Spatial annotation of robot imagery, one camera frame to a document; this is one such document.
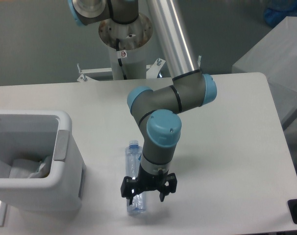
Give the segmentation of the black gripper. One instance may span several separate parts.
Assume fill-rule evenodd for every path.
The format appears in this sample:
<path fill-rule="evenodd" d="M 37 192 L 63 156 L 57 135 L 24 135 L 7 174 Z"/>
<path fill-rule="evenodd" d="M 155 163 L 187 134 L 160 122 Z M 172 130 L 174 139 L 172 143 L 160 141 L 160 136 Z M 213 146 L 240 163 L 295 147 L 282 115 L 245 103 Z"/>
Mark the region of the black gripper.
<path fill-rule="evenodd" d="M 175 173 L 163 172 L 157 175 L 146 172 L 142 166 L 139 167 L 138 177 L 125 176 L 121 185 L 121 196 L 129 200 L 128 205 L 132 205 L 133 198 L 144 191 L 160 192 L 159 198 L 163 202 L 170 193 L 176 192 L 177 178 Z"/>

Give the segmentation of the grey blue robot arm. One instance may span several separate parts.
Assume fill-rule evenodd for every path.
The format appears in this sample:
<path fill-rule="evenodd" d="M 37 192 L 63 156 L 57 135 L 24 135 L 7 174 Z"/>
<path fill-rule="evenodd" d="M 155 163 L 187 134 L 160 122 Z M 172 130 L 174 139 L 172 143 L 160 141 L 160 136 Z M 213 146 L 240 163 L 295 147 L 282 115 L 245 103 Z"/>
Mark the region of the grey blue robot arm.
<path fill-rule="evenodd" d="M 134 76 L 135 66 L 127 66 L 131 52 L 144 46 L 153 31 L 159 35 L 173 84 L 156 91 L 137 87 L 127 97 L 144 146 L 138 176 L 124 177 L 121 195 L 132 203 L 136 195 L 156 190 L 163 201 L 177 186 L 169 167 L 181 134 L 179 114 L 217 96 L 215 81 L 201 72 L 193 57 L 178 1 L 149 0 L 149 21 L 136 0 L 71 0 L 68 5 L 77 24 L 100 24 L 99 36 L 113 49 L 123 80 Z"/>

